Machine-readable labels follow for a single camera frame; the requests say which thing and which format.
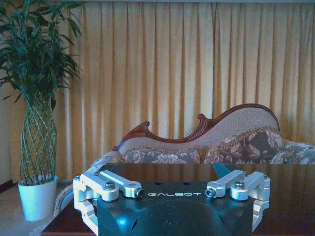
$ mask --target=throw pillow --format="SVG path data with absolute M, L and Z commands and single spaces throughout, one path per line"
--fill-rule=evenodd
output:
M 282 146 L 283 139 L 276 129 L 269 126 L 258 127 L 233 135 L 211 148 L 204 163 L 270 163 Z
M 200 151 L 197 147 L 173 153 L 143 147 L 128 151 L 124 160 L 126 163 L 199 164 L 200 156 Z

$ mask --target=potted plant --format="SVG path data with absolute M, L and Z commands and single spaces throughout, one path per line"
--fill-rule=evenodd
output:
M 40 220 L 54 206 L 57 177 L 55 161 L 57 130 L 52 116 L 55 93 L 69 79 L 79 78 L 78 64 L 65 49 L 73 42 L 59 32 L 68 24 L 75 37 L 78 25 L 65 12 L 80 3 L 24 0 L 0 5 L 0 87 L 11 84 L 18 91 L 15 101 L 25 100 L 26 114 L 21 134 L 21 181 L 18 183 L 25 219 Z

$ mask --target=dark wooden tabletop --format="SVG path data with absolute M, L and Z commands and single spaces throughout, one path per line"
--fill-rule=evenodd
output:
M 253 235 L 315 235 L 315 165 L 238 165 L 271 179 L 270 208 Z M 210 181 L 218 179 L 210 164 L 122 164 L 121 175 L 134 181 Z M 81 214 L 69 204 L 42 232 L 43 236 L 93 236 Z

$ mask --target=yellow curtain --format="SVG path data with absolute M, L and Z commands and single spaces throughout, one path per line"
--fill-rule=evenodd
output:
M 87 2 L 69 49 L 82 80 L 60 90 L 57 175 L 72 179 L 148 120 L 180 138 L 242 103 L 278 117 L 284 138 L 315 144 L 315 5 Z M 19 179 L 23 102 L 10 108 Z

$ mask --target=floral upholstery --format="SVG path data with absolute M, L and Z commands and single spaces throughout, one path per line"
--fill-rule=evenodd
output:
M 270 163 L 282 147 L 283 139 L 276 129 L 259 127 L 233 135 L 211 148 L 204 163 Z
M 315 147 L 304 143 L 285 146 L 274 156 L 270 163 L 315 165 Z
M 163 150 L 141 148 L 129 151 L 125 155 L 126 163 L 156 163 L 156 164 L 192 164 L 200 163 L 198 148 L 192 148 L 176 153 L 168 153 Z

